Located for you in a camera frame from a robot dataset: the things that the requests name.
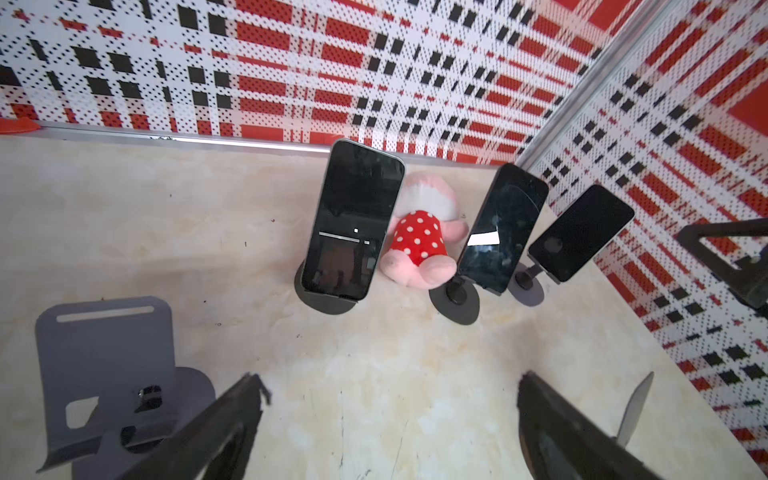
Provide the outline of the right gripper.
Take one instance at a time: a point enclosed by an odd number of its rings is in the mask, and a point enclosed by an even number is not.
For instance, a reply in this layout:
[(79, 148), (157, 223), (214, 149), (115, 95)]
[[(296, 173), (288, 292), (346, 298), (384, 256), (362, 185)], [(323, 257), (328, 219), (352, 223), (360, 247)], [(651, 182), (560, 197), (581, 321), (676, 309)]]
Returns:
[(693, 224), (676, 235), (678, 243), (712, 274), (724, 282), (736, 299), (756, 312), (767, 311), (767, 247), (757, 257), (745, 257), (736, 263), (717, 255), (702, 243), (703, 239), (731, 237), (767, 237), (767, 219)]

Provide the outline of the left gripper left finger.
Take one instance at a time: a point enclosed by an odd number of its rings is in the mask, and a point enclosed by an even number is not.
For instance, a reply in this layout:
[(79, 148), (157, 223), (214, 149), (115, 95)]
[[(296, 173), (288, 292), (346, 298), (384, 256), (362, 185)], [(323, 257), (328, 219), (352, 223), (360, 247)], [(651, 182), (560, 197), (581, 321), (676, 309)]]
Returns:
[(271, 392), (246, 374), (124, 479), (242, 479)]

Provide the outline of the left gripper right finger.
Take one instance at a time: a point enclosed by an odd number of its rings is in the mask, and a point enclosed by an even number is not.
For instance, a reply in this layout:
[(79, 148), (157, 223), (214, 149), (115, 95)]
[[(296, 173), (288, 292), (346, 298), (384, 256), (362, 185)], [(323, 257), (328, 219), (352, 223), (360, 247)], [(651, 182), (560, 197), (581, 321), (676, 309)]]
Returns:
[(535, 479), (656, 479), (535, 372), (518, 386), (519, 437)]

